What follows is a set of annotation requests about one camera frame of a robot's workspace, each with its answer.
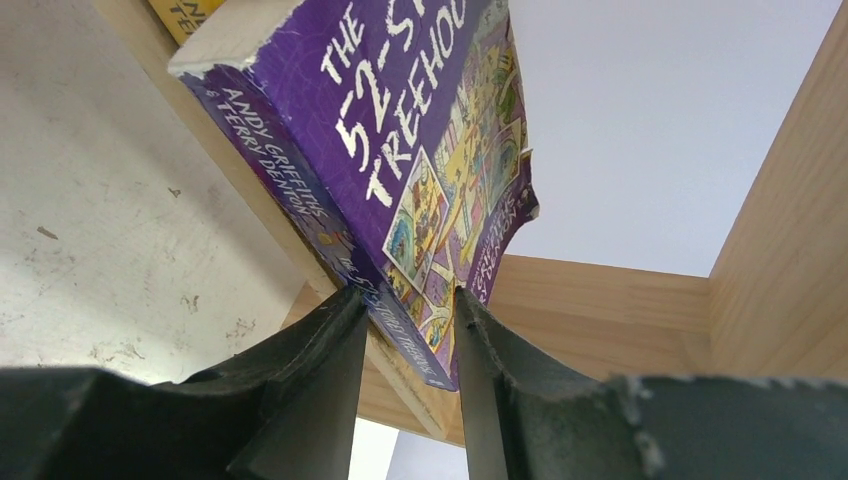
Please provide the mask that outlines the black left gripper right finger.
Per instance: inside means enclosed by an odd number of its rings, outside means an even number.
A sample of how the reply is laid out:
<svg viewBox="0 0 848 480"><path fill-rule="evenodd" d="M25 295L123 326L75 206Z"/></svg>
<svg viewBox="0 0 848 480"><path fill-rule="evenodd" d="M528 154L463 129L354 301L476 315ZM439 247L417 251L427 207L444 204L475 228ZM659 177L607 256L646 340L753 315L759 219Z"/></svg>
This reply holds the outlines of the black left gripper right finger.
<svg viewBox="0 0 848 480"><path fill-rule="evenodd" d="M585 376L454 296L473 479L843 479L847 386L821 378Z"/></svg>

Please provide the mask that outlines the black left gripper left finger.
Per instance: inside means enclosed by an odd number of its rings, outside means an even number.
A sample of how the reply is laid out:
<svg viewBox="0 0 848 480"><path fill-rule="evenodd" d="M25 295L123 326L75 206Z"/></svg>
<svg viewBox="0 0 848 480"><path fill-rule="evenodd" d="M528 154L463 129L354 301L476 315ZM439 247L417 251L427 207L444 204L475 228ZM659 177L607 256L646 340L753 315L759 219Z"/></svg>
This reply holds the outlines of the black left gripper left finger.
<svg viewBox="0 0 848 480"><path fill-rule="evenodd" d="M180 383L93 367L1 372L5 479L344 479L368 315L344 288Z"/></svg>

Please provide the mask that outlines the purple 52-storey treehouse book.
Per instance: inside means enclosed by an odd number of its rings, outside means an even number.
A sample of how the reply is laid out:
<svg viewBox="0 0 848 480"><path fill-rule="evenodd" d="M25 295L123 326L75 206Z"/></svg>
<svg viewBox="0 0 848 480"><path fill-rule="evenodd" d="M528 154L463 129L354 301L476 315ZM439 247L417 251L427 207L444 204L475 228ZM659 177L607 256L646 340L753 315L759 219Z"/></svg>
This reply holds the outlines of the purple 52-storey treehouse book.
<svg viewBox="0 0 848 480"><path fill-rule="evenodd" d="M504 1L228 1L168 70L433 387L535 218Z"/></svg>

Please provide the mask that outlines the yellow 130-storey treehouse book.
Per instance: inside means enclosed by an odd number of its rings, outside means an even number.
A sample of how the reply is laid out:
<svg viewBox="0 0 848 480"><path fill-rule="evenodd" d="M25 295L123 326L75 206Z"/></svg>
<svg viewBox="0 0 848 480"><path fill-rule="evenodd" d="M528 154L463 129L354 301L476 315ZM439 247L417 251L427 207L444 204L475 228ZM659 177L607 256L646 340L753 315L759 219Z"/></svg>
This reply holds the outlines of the yellow 130-storey treehouse book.
<svg viewBox="0 0 848 480"><path fill-rule="evenodd" d="M148 0L172 38L183 45L224 0Z"/></svg>

